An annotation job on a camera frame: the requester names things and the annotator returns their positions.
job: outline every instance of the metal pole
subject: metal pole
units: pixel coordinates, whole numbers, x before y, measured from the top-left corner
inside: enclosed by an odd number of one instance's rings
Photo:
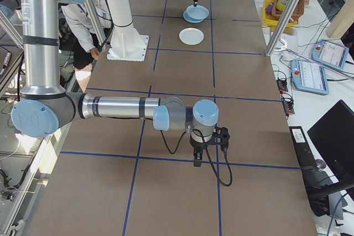
[[[282,16],[279,19],[278,25],[269,41],[269,44],[264,52],[265,56],[270,56],[277,45],[277,42],[280,39],[281,34],[284,32],[284,29],[294,12],[296,5],[299,0],[289,0],[285,10],[282,13]]]
[[[314,59],[311,59],[311,58],[308,58],[308,57],[306,57],[306,56],[303,56],[302,54],[299,54],[298,52],[295,52],[295,51],[293,51],[292,49],[286,48],[286,51],[288,51],[288,52],[290,52],[290,53],[293,53],[294,55],[297,55],[298,57],[301,57],[301,58],[303,58],[303,59],[306,59],[306,60],[310,61],[311,63],[320,65],[320,66],[324,67],[325,69],[328,69],[328,70],[330,70],[330,71],[332,71],[332,72],[334,72],[334,73],[336,73],[336,74],[338,74],[338,75],[341,75],[341,76],[343,76],[343,77],[346,77],[347,79],[349,79],[349,80],[351,80],[351,81],[354,81],[354,77],[349,76],[349,75],[347,75],[347,74],[345,74],[345,73],[343,73],[343,72],[341,72],[341,71],[338,71],[338,70],[336,70],[336,69],[333,69],[332,67],[326,66],[325,64],[322,64],[322,63],[320,63],[320,62],[318,62],[318,61],[316,61],[316,60],[314,60]]]
[[[105,32],[103,31],[103,27],[101,25],[101,22],[97,16],[96,8],[93,3],[93,0],[86,0],[85,8],[87,10],[88,15],[91,18],[91,22],[92,22],[93,28],[95,30],[95,33],[97,35],[98,42],[100,43],[100,45],[102,45],[103,42],[105,41],[106,36],[105,36]]]
[[[14,41],[17,47],[23,50],[23,43],[21,35],[16,31],[15,27],[12,25],[10,20],[5,16],[5,14],[0,9],[0,25],[4,28],[5,32]]]

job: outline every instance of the human hand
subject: human hand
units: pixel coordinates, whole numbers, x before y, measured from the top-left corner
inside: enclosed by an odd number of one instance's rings
[[[90,53],[91,53],[91,56],[93,57],[93,59],[95,59],[95,60],[97,60],[98,57],[100,56],[100,51],[96,47],[90,49]]]

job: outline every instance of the light blue bowl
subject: light blue bowl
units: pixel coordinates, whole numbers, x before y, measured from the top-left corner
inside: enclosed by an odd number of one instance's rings
[[[193,5],[187,7],[186,13],[190,18],[195,20],[203,20],[209,16],[209,11],[207,10],[207,8],[200,5],[197,5],[196,7],[194,7]]]
[[[190,23],[200,23],[203,21],[203,19],[193,19],[190,16],[188,16],[187,11],[183,12],[183,18]]]

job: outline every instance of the white plate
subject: white plate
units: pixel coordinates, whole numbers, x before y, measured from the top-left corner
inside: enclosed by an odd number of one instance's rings
[[[186,12],[190,18],[196,20],[205,19],[209,16],[209,11],[207,10],[207,8],[200,5],[197,5],[196,7],[194,7],[193,5],[187,7]]]
[[[204,33],[195,28],[186,28],[179,33],[179,39],[181,39],[184,44],[196,45],[203,41]]]

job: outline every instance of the computer monitor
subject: computer monitor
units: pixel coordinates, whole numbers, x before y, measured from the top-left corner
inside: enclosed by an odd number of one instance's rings
[[[354,178],[354,112],[343,100],[325,113],[308,135],[339,182]],[[354,200],[354,188],[346,191]]]

